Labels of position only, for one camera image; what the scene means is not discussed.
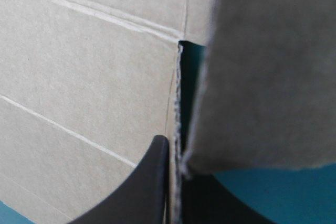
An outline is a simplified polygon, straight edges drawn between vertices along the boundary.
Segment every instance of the crease line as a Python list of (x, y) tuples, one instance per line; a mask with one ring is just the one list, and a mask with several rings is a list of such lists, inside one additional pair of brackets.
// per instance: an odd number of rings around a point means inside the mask
[(151, 22), (149, 20), (140, 18), (138, 16), (128, 14), (121, 10), (104, 6), (89, 0), (49, 0), (49, 1), (54, 4), (78, 11), (80, 13), (122, 26), (129, 30), (141, 33), (145, 32), (155, 35), (159, 38), (165, 39), (170, 42), (177, 42), (179, 38), (182, 37), (182, 33), (173, 28), (165, 27), (157, 23)]
[(168, 96), (168, 102), (167, 102), (166, 124), (165, 124), (165, 128), (164, 128), (164, 134), (165, 134), (166, 136), (167, 136), (167, 124), (168, 124), (169, 109), (170, 109), (170, 99), (171, 99), (171, 96), (172, 96), (172, 89), (173, 89), (174, 73), (175, 73), (175, 70), (173, 69), (173, 72), (172, 72), (172, 79), (170, 80), (169, 96)]
[(74, 131), (72, 131), (72, 130), (70, 130), (68, 128), (65, 128), (64, 126), (60, 125), (59, 123), (57, 123), (57, 122), (55, 122), (55, 121), (53, 121), (53, 120), (51, 120), (49, 118), (46, 118), (45, 116), (43, 116), (43, 115), (41, 115), (41, 114), (39, 114), (39, 113), (37, 113), (37, 112), (29, 109), (29, 108), (24, 107), (23, 105), (21, 105), (21, 104), (15, 102), (15, 101), (9, 99), (8, 97), (0, 95), (0, 98), (3, 99), (4, 101), (10, 103), (11, 105), (13, 105), (13, 106), (15, 106), (15, 107), (17, 107), (19, 109), (22, 109), (22, 110), (26, 111), (27, 113), (29, 113), (29, 114), (37, 117), (37, 118), (40, 118), (40, 119), (42, 119), (44, 121), (47, 121), (48, 123), (52, 124), (53, 126), (55, 126), (55, 127), (59, 128), (59, 129), (65, 131), (69, 135), (74, 136), (75, 138), (77, 138), (79, 140), (82, 140), (83, 142), (91, 145), (92, 147), (94, 147), (94, 148), (96, 148), (96, 149), (98, 149), (98, 150), (100, 150), (100, 151), (102, 151), (102, 152), (104, 152), (104, 153), (106, 153), (106, 154), (108, 154), (110, 156), (113, 156), (114, 158), (118, 159), (119, 161), (124, 162), (125, 164), (127, 164), (127, 165), (129, 165), (129, 166), (131, 166), (133, 168), (135, 168), (137, 166), (135, 163), (133, 163), (133, 162), (129, 161), (128, 159), (120, 156), (119, 154), (117, 154), (117, 153), (115, 153), (115, 152), (113, 152), (113, 151), (111, 151), (111, 150), (109, 150), (109, 149), (107, 149), (107, 148), (105, 148), (105, 147), (97, 144), (96, 142), (93, 142), (93, 141), (87, 139), (86, 137), (84, 137), (84, 136), (82, 136), (82, 135), (80, 135), (80, 134), (78, 134), (78, 133), (76, 133), (76, 132), (74, 132)]
[(72, 220), (72, 218), (70, 218), (69, 216), (67, 216), (65, 213), (63, 213), (61, 210), (59, 210), (58, 208), (54, 207), (53, 205), (51, 205), (50, 203), (48, 203), (47, 201), (45, 201), (44, 199), (40, 198), (39, 196), (37, 196), (36, 194), (34, 194), (32, 191), (28, 190), (27, 188), (25, 188), (24, 186), (20, 185), (19, 183), (15, 182), (13, 179), (7, 177), (5, 174), (0, 173), (1, 176), (3, 176), (5, 179), (8, 179), (9, 181), (11, 181), (12, 183), (14, 183), (15, 185), (17, 185), (18, 187), (20, 187), (21, 189), (23, 189), (24, 191), (28, 192), (29, 194), (35, 196), (36, 198), (38, 198), (39, 200), (41, 200), (42, 202), (46, 203), (48, 206), (50, 206), (51, 208), (54, 208), (57, 212), (59, 212), (60, 214), (64, 215), (65, 217), (67, 217), (69, 220)]

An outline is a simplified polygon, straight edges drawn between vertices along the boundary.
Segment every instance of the teal background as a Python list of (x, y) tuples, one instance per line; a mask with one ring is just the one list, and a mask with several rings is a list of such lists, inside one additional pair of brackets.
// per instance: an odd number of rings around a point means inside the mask
[(33, 224), (0, 201), (0, 224)]

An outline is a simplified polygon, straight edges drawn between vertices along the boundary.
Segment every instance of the black plastic piece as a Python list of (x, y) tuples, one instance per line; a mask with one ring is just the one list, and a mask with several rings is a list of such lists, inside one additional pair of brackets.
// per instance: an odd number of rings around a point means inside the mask
[(182, 190), (184, 224), (274, 224), (225, 189), (214, 176), (196, 176)]
[(128, 179), (102, 203), (70, 224), (162, 224), (168, 165), (168, 140), (155, 136)]

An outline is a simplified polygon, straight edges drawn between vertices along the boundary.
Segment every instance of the teal surface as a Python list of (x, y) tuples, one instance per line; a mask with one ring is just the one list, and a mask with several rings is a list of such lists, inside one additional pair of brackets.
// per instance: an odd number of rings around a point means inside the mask
[(218, 173), (216, 178), (275, 223), (336, 223), (336, 165), (298, 172), (232, 170)]
[(33, 224), (0, 201), (0, 224)]

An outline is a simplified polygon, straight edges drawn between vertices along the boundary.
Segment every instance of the curved black object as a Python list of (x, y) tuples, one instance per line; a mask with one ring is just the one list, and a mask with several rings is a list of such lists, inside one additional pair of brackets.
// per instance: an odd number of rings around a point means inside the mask
[(102, 203), (69, 224), (162, 224), (168, 160), (167, 138), (155, 136), (127, 180)]

